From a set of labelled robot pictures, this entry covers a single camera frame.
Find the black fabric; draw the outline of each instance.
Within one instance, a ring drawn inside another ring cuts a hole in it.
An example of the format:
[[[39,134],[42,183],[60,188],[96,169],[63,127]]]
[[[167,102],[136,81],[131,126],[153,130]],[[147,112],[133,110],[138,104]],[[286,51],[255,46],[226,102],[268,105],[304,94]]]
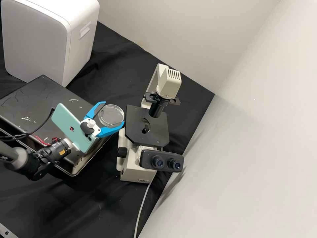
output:
[[[91,104],[106,100],[121,108],[140,105],[157,63],[161,61],[98,23],[91,59],[67,88]],[[0,67],[1,85],[9,85],[0,90],[3,97],[24,83]],[[214,94],[182,75],[178,96],[181,106],[164,110],[170,135],[164,150],[182,154]],[[23,238],[133,237],[147,185],[120,181],[117,144],[118,135],[73,178],[54,170],[54,176],[32,182],[0,166],[0,223]],[[158,172],[153,180],[138,233],[169,177]]]

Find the white device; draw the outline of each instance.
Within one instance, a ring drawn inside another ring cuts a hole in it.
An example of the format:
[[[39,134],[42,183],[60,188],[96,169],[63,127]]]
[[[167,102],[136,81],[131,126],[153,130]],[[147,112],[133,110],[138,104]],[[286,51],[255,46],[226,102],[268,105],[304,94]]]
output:
[[[175,99],[181,83],[179,71],[169,69],[167,65],[157,64],[146,92],[157,93],[164,99]],[[150,109],[152,104],[154,103],[147,102],[143,98],[141,107]],[[150,183],[157,171],[145,169],[139,165],[141,152],[143,150],[158,150],[158,148],[135,145],[125,136],[125,128],[119,130],[118,149],[120,147],[126,148],[125,158],[117,157],[117,170],[121,172],[120,180]]]
[[[154,70],[151,81],[146,92],[157,93],[165,99],[175,99],[182,84],[181,73],[177,70],[169,69],[167,65],[158,64]],[[141,107],[150,108],[152,103],[142,99]]]
[[[90,59],[98,14],[97,0],[2,0],[6,70],[66,87]]]

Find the petri dish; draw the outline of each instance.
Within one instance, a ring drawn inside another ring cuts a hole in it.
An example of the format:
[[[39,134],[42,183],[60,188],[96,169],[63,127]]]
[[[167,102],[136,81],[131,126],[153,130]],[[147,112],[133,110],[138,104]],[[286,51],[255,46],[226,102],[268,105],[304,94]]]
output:
[[[123,110],[113,104],[107,104],[98,113],[99,121],[107,127],[117,127],[124,120]]]

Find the microscope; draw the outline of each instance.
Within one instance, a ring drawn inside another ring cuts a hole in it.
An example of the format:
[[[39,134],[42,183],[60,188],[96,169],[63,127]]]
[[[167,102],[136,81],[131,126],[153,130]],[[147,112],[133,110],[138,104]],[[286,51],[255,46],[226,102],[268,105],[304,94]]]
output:
[[[168,105],[180,105],[176,97],[181,74],[158,64],[141,101],[141,107],[127,105],[125,128],[119,130],[117,170],[120,180],[150,183],[157,171],[179,173],[182,155],[163,151],[169,143]]]
[[[52,109],[46,121],[52,115],[52,121],[66,135],[64,139],[56,138],[52,144],[34,152],[22,147],[12,148],[0,140],[0,161],[4,162],[9,170],[25,175],[28,179],[37,181],[43,178],[55,165],[59,165],[61,160],[70,153],[81,151],[89,153],[91,148],[101,143],[104,138],[118,132],[124,125],[123,110],[105,101],[98,102],[79,121],[62,103]],[[32,133],[23,133],[15,136],[6,136],[4,141],[21,139]]]

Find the black cable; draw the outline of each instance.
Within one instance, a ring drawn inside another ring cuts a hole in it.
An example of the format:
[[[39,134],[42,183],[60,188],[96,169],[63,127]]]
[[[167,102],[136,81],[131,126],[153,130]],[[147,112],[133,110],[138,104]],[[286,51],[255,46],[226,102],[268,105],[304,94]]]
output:
[[[47,121],[48,119],[51,117],[51,115],[53,114],[53,112],[55,111],[55,108],[51,108],[50,114],[48,115],[48,117],[45,119],[45,121],[38,127],[36,128],[34,131],[32,131],[31,133],[21,133],[15,136],[5,136],[4,138],[12,138],[12,139],[2,139],[3,137],[0,137],[0,140],[5,141],[5,142],[10,142],[10,141],[15,141],[15,140],[20,140],[23,139],[29,135],[32,135],[33,133],[35,133],[37,130],[39,130]]]

